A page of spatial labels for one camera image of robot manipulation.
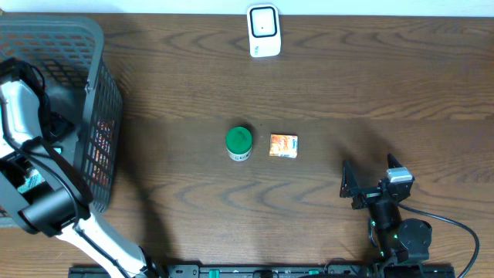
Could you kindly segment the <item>orange snack box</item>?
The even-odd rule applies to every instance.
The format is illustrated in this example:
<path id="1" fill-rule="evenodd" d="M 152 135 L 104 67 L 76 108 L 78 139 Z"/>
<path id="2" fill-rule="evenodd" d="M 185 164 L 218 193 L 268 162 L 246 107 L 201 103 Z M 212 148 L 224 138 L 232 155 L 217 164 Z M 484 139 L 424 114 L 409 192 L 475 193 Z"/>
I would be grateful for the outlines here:
<path id="1" fill-rule="evenodd" d="M 298 155 L 298 137 L 296 135 L 272 134 L 269 155 L 281 158 L 296 158 Z"/>

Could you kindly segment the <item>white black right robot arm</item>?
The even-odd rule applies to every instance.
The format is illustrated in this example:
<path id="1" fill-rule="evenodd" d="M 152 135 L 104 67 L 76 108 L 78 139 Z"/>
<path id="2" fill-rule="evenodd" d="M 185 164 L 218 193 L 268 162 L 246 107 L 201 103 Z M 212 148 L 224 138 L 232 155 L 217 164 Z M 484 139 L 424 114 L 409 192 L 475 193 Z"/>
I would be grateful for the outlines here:
<path id="1" fill-rule="evenodd" d="M 360 187 L 349 161 L 343 162 L 340 197 L 352 199 L 352 209 L 369 211 L 368 238 L 381 257 L 393 264 L 429 259 L 431 225 L 420 219 L 403 219 L 398 206 L 411 195 L 414 176 L 395 158 L 387 156 L 388 169 L 374 187 Z"/>

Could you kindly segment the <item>teal wet wipes pack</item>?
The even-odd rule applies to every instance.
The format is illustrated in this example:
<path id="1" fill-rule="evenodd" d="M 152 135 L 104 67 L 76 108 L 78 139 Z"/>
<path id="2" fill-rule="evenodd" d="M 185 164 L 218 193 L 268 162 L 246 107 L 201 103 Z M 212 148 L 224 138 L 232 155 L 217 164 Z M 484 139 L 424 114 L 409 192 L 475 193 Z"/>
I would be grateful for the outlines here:
<path id="1" fill-rule="evenodd" d="M 29 190 L 34 189 L 36 186 L 41 185 L 43 182 L 45 182 L 45 179 L 40 174 L 35 174 L 33 176 L 28 177 L 25 180 L 25 184 L 18 187 L 17 190 L 21 194 L 24 194 Z"/>

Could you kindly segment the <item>green lid jar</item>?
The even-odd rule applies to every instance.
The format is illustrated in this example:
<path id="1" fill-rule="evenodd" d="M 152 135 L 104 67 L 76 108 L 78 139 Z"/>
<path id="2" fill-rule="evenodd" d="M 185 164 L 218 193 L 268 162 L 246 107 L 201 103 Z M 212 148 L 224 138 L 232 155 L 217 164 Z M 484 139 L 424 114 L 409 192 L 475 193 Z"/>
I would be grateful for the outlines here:
<path id="1" fill-rule="evenodd" d="M 252 153 L 252 134 L 245 127 L 233 127 L 226 134 L 225 146 L 233 161 L 245 161 Z"/>

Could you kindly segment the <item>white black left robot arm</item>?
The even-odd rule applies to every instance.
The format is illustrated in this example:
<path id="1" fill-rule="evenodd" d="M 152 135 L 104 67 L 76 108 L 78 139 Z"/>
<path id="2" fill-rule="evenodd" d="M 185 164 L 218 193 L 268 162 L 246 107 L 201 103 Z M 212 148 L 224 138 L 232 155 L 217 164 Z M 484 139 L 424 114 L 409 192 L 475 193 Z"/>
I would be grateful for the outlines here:
<path id="1" fill-rule="evenodd" d="M 56 138 L 46 84 L 33 65 L 1 63 L 1 205 L 26 232 L 56 237 L 87 254 L 112 277 L 164 277 L 138 244 L 93 207 L 90 188 L 50 141 Z"/>

